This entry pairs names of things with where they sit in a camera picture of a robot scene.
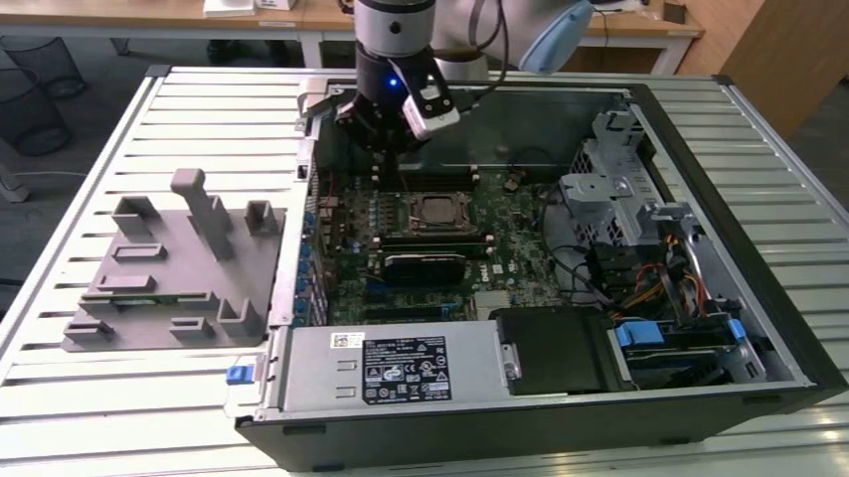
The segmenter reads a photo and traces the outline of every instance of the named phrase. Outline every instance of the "screw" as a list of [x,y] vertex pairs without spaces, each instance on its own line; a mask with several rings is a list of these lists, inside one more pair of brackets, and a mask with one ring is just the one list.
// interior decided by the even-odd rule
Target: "screw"
[[517,373],[517,365],[514,365],[513,363],[506,363],[505,374],[507,375],[509,380],[514,380],[515,378],[518,378],[519,374]]

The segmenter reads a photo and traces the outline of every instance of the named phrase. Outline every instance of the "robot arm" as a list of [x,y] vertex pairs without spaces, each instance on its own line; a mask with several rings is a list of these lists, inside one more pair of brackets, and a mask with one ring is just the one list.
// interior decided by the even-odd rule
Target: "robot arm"
[[[588,0],[357,0],[357,96],[337,123],[374,154],[415,150],[461,120],[441,66],[486,74],[486,52],[525,71],[550,73],[571,56],[592,11]],[[497,38],[509,29],[507,49]],[[481,47],[478,32],[491,38]],[[439,64],[434,46],[453,52]]]

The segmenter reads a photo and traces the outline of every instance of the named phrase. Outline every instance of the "metal grating table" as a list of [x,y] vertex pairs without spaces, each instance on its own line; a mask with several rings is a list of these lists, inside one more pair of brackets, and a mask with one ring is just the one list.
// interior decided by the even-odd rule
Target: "metal grating table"
[[[272,477],[287,473],[234,430],[224,370],[264,347],[68,354],[63,329],[116,230],[123,194],[184,208],[179,167],[207,171],[226,205],[286,207],[302,134],[296,95],[310,76],[351,71],[174,68],[146,78],[0,325],[0,474]],[[517,80],[652,86],[825,348],[849,371],[849,216],[733,86],[705,78],[563,75]],[[660,166],[672,184],[677,175]],[[350,475],[634,476],[849,473],[849,394],[760,418],[702,443]]]

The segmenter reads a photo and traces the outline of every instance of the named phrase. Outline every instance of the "power supply label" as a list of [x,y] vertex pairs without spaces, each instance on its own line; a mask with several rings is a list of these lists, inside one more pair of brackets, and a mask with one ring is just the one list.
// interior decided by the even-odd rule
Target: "power supply label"
[[362,400],[403,404],[451,399],[446,337],[362,342]]

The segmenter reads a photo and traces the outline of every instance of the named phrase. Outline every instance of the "cpu socket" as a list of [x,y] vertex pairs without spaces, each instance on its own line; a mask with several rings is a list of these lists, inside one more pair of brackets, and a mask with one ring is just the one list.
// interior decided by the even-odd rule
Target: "cpu socket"
[[473,233],[469,197],[465,194],[414,194],[410,196],[410,233],[465,235]]

